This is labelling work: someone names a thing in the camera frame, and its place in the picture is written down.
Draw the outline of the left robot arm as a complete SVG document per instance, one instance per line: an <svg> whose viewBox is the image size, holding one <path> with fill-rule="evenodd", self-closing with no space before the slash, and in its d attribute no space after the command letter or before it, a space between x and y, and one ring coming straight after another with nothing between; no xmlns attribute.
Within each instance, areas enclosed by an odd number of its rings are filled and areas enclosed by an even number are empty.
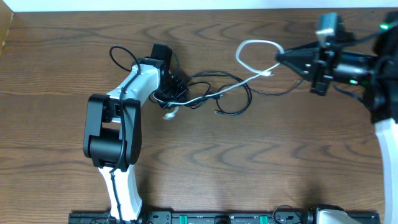
<svg viewBox="0 0 398 224"><path fill-rule="evenodd" d="M111 210L110 223L145 223L134 166L142 147L141 108L153 97L162 109L177 111L188 88L170 72L167 45L154 44L148 57L133 58L129 75L105 95L89 97L83 153L103 176Z"/></svg>

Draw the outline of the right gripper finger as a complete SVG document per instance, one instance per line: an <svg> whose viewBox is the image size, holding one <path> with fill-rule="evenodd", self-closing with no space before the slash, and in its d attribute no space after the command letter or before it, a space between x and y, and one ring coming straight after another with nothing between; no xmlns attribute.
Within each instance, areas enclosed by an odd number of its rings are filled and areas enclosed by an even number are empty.
<svg viewBox="0 0 398 224"><path fill-rule="evenodd" d="M318 42L312 42L309 44L301 45L298 47L290 48L290 49L285 49L283 53L278 53L275 56L275 59L277 61L282 61L286 60L286 58L289 57L303 57L303 58L309 58L314 55L319 49L319 43Z"/></svg>
<svg viewBox="0 0 398 224"><path fill-rule="evenodd" d="M315 60L317 54L295 55L295 54L277 54L275 58L279 63L285 65L306 81L315 79Z"/></svg>

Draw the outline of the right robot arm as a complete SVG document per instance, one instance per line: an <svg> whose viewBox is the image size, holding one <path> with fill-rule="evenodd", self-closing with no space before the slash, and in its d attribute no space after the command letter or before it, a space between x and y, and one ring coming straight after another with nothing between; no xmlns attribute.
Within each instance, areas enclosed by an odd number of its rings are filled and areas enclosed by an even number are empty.
<svg viewBox="0 0 398 224"><path fill-rule="evenodd" d="M356 97L371 114L379 141L384 178L384 223L397 223L397 13L386 14L377 32L356 39L341 17L320 17L316 42L287 49L276 60L324 96L330 83L361 86Z"/></svg>

